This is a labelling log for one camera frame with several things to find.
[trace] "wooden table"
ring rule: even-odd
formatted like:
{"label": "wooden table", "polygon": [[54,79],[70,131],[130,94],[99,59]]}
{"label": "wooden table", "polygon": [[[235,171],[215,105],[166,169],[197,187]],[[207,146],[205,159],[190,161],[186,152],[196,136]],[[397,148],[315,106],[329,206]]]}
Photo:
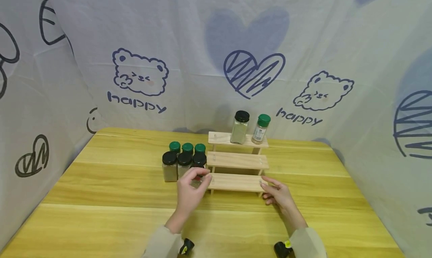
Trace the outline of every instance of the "wooden table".
{"label": "wooden table", "polygon": [[[206,144],[207,136],[99,131],[0,257],[140,257],[176,207],[176,184],[163,181],[161,168],[171,141]],[[289,185],[330,258],[403,257],[332,149],[310,141],[269,144],[262,151],[270,165],[265,174]],[[270,258],[287,232],[256,193],[218,191],[204,197],[183,236],[195,243],[192,257]]]}

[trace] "sleeve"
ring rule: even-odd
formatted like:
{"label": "sleeve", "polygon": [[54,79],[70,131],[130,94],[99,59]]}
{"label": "sleeve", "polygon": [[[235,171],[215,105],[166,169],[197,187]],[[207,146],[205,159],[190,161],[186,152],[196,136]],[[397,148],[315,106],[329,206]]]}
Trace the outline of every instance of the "sleeve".
{"label": "sleeve", "polygon": [[182,245],[180,234],[173,235],[167,227],[161,226],[148,241],[142,258],[177,258]]}
{"label": "sleeve", "polygon": [[313,228],[295,230],[289,240],[296,258],[327,258],[323,241]]}

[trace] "wooden shelf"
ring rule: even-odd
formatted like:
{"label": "wooden shelf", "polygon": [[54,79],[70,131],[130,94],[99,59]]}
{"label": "wooden shelf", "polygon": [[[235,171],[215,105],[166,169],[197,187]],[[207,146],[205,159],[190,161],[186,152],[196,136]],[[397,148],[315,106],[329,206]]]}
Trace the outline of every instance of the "wooden shelf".
{"label": "wooden shelf", "polygon": [[235,175],[210,173],[212,176],[208,189],[213,194],[214,190],[234,191],[234,192],[257,192],[259,196],[264,190],[261,183],[267,184],[259,175]]}
{"label": "wooden shelf", "polygon": [[269,169],[267,157],[265,155],[229,153],[229,152],[207,152],[207,167],[228,167],[238,169],[256,169],[262,170]]}
{"label": "wooden shelf", "polygon": [[262,141],[262,144],[254,144],[251,140],[252,135],[246,135],[244,144],[233,144],[232,142],[230,142],[230,139],[231,139],[231,133],[228,132],[215,132],[215,131],[208,132],[209,144],[227,144],[227,145],[234,145],[234,146],[257,147],[257,148],[269,147],[267,138],[265,136],[264,136],[264,141]]}

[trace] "spice jar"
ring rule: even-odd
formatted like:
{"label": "spice jar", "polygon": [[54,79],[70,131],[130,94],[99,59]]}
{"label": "spice jar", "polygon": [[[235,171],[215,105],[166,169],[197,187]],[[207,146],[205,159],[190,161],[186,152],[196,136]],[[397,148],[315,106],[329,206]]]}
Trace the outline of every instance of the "spice jar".
{"label": "spice jar", "polygon": [[[195,153],[195,155],[192,158],[192,167],[201,167],[201,168],[205,168],[206,167],[206,163],[207,163],[207,157],[205,154],[203,153]],[[202,179],[202,175],[197,175],[192,182],[190,183],[190,185],[196,189],[198,189],[198,187],[201,185],[201,179]]]}
{"label": "spice jar", "polygon": [[192,163],[192,155],[188,152],[182,152],[177,156],[177,174],[181,178],[187,172]]}
{"label": "spice jar", "polygon": [[183,144],[181,149],[182,149],[183,153],[188,153],[188,154],[190,154],[191,157],[194,154],[194,145],[191,144],[190,142]]}
{"label": "spice jar", "polygon": [[177,141],[170,142],[169,150],[174,151],[177,153],[177,155],[179,155],[180,154],[180,143]]}
{"label": "spice jar", "polygon": [[271,118],[266,114],[261,114],[258,117],[258,122],[256,124],[255,130],[252,135],[252,142],[254,144],[262,144],[264,140],[264,135],[267,131],[267,127],[270,124]]}
{"label": "spice jar", "polygon": [[165,182],[177,181],[177,153],[168,151],[162,155],[162,170]]}
{"label": "spice jar", "polygon": [[230,142],[233,144],[242,144],[245,142],[246,131],[248,130],[249,113],[246,111],[237,111],[234,117]]}
{"label": "spice jar", "polygon": [[204,144],[196,144],[195,145],[195,153],[206,153],[206,146]]}

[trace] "fabric backdrop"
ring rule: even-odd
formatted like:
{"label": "fabric backdrop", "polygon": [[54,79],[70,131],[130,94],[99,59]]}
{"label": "fabric backdrop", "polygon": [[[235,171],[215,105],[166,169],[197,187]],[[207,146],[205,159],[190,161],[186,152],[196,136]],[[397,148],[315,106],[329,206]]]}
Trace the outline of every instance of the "fabric backdrop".
{"label": "fabric backdrop", "polygon": [[97,130],[230,131],[247,110],[332,146],[429,257],[431,32],[432,0],[0,0],[0,248]]}

